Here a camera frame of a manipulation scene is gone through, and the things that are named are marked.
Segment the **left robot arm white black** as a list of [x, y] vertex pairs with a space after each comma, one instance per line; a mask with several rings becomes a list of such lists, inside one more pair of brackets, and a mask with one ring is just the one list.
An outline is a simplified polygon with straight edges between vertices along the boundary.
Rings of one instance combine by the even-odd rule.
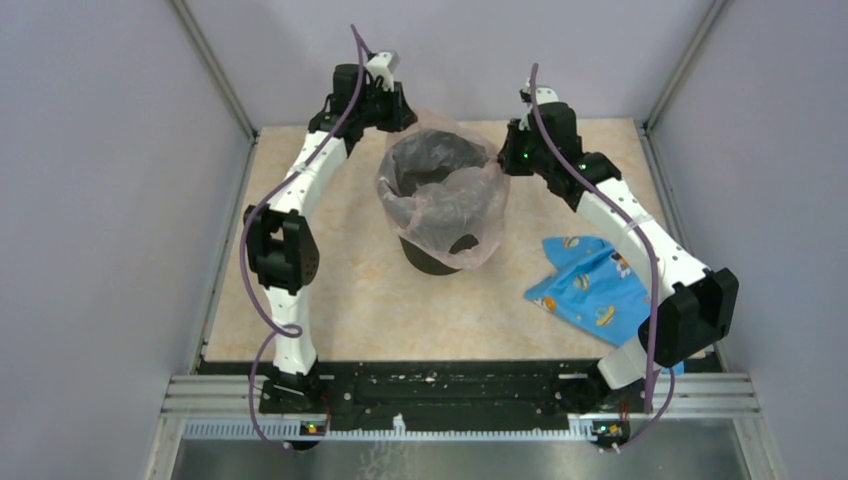
[[268, 302], [275, 344], [273, 384], [297, 413], [319, 404], [317, 353], [310, 337], [308, 285], [320, 253], [308, 219], [335, 171], [368, 128], [402, 132], [416, 122], [390, 52], [373, 54], [364, 66], [340, 64], [332, 91], [307, 125], [300, 153], [282, 184], [244, 214], [240, 267], [254, 274]]

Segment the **translucent pink trash bag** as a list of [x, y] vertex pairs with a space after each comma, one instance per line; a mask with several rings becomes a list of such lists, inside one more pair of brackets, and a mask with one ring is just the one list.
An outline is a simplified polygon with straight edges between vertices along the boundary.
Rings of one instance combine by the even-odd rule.
[[[501, 244], [510, 179], [498, 147], [448, 116], [419, 110], [418, 122], [391, 133], [376, 175], [390, 229], [445, 265], [481, 267]], [[479, 244], [457, 254], [460, 237]]]

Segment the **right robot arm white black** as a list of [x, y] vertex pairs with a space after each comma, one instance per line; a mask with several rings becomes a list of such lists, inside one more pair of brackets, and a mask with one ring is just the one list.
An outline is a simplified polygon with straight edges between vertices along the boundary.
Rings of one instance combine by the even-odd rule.
[[547, 102], [509, 121], [498, 161], [508, 175], [541, 177], [596, 228], [593, 236], [547, 238], [543, 249], [555, 271], [524, 294], [613, 345], [570, 383], [594, 409], [614, 411], [627, 386], [680, 367], [729, 333], [737, 277], [689, 254], [604, 154], [583, 150], [567, 104]]

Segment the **black plastic trash bin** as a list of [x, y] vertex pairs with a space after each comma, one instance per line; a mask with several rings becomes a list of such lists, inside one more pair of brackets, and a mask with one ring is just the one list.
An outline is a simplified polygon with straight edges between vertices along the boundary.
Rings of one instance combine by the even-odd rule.
[[[403, 238], [398, 238], [398, 240], [408, 262], [422, 273], [432, 276], [447, 276], [459, 272], [459, 269], [454, 269], [445, 265], [411, 242]], [[479, 241], [474, 235], [467, 234], [457, 239], [448, 252], [450, 254], [457, 254], [470, 250], [478, 244]]]

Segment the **blue cartoon printed bag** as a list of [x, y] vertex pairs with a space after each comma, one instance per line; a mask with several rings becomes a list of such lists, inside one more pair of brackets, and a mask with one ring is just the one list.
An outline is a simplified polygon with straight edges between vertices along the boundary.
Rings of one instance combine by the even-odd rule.
[[524, 298], [589, 335], [620, 347], [650, 315], [646, 287], [612, 244], [594, 236], [542, 241], [554, 272]]

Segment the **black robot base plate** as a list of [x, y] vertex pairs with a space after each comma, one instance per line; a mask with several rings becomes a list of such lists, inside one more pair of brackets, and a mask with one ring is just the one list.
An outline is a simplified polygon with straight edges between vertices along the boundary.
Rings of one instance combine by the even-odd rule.
[[320, 361], [307, 374], [260, 370], [262, 414], [326, 415], [333, 431], [566, 430], [585, 413], [643, 407], [641, 380], [612, 390], [594, 360]]

